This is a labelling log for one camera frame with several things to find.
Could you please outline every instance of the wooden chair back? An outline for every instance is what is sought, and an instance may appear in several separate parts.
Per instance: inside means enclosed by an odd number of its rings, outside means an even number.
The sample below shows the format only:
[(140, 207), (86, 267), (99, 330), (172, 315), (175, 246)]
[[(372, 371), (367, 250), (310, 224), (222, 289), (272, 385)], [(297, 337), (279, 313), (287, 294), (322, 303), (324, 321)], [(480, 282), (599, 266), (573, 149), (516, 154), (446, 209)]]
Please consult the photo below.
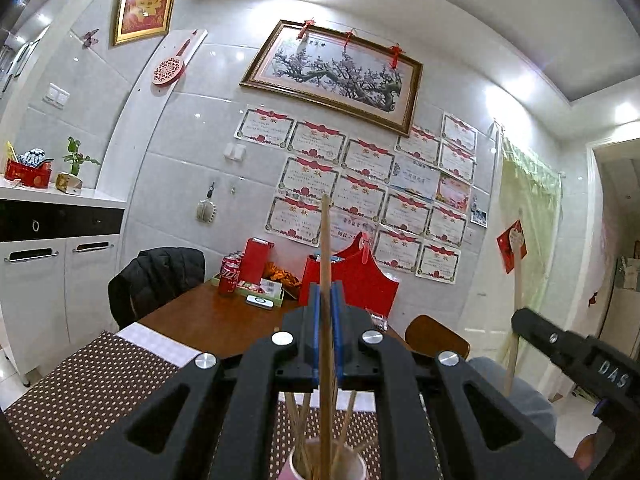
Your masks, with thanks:
[(404, 340), (414, 351), (430, 357), (452, 350), (466, 359), (471, 350), (471, 345), (464, 338), (425, 314), (409, 324), (404, 332)]

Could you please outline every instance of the red gift bag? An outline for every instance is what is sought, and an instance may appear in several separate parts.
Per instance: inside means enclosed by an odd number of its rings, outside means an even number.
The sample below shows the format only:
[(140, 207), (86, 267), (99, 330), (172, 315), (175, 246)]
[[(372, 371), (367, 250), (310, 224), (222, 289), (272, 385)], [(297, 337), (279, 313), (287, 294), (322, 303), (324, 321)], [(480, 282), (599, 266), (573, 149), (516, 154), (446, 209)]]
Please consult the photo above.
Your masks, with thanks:
[[(388, 317), (399, 283), (390, 280), (378, 268), (370, 253), (367, 234), (359, 233), (353, 243), (336, 256), (344, 259), (331, 264), (331, 279), (342, 281), (344, 301)], [(320, 262), (316, 262), (314, 256), (306, 259), (298, 304), (308, 303), (311, 283), (320, 283)]]

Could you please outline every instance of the red paper bag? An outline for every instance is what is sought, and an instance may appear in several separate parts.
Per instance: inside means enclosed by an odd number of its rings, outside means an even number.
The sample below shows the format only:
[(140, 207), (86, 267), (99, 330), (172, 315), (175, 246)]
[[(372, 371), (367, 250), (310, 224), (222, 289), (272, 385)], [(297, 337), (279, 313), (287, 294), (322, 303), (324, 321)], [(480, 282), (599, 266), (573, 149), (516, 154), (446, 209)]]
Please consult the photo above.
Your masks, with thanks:
[[(516, 231), (522, 233), (522, 224), (520, 220), (516, 220), (515, 223), (509, 227), (505, 232), (503, 232), (496, 239), (498, 240), (498, 247), (500, 248), (500, 253), (502, 254), (502, 261), (504, 262), (504, 270), (509, 274), (515, 265), (513, 259), (514, 254), (511, 250), (511, 243), (509, 242), (509, 232), (512, 229), (516, 229)], [(524, 241), (524, 233), (522, 233), (522, 246), (520, 247), (520, 259), (523, 259), (527, 255), (527, 244)]]
[[(342, 281), (344, 301), (349, 305), (359, 306), (388, 317), (399, 282), (390, 280), (378, 268), (378, 264), (370, 253), (367, 234), (359, 233), (353, 239), (353, 243), (336, 256), (344, 259), (331, 264), (331, 279), (333, 282)], [(319, 282), (320, 262), (316, 262), (313, 256), (309, 256), (306, 259), (298, 304), (308, 304), (309, 285)]]

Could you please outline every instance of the curtain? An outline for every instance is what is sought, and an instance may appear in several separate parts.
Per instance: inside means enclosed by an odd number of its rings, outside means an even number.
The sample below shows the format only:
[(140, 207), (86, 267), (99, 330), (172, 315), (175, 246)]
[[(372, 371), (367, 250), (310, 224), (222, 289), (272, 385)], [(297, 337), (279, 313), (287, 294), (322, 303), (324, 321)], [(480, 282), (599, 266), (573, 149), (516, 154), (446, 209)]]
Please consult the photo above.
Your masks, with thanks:
[[(560, 176), (532, 153), (517, 148), (508, 137), (502, 141), (502, 179), (500, 211), (507, 225), (518, 219), (522, 209), (522, 230), (527, 256), (522, 261), (523, 305), (539, 312), (545, 297), (550, 256), (556, 243), (561, 198)], [(510, 335), (498, 353), (503, 362)]]

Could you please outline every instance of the red tassel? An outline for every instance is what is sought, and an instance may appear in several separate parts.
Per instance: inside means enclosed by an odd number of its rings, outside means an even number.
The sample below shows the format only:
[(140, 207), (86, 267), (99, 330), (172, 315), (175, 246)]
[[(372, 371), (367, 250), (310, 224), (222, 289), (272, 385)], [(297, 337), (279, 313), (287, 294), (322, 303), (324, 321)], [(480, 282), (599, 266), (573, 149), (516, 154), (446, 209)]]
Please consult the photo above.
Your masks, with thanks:
[(354, 33), (353, 29), (351, 29), (349, 32), (347, 32), (347, 39), (344, 41), (344, 48), (343, 48), (343, 50), (345, 52), (347, 51), (347, 45), (351, 41), (351, 37), (352, 36), (355, 36), (355, 33)]
[(391, 68), (395, 70), (396, 68), (398, 68), (398, 57), (404, 52), (404, 50), (402, 50), (400, 48), (400, 45), (398, 45), (397, 43), (394, 46), (390, 47), (389, 50), (394, 55), (394, 58), (391, 60)]
[(307, 28), (310, 27), (311, 25), (315, 25), (315, 24), (316, 24), (316, 22), (314, 21), (313, 18), (311, 18), (310, 20), (305, 20), (305, 25), (300, 30), (300, 34), (298, 34), (298, 39), (301, 40), (302, 38), (304, 38)]

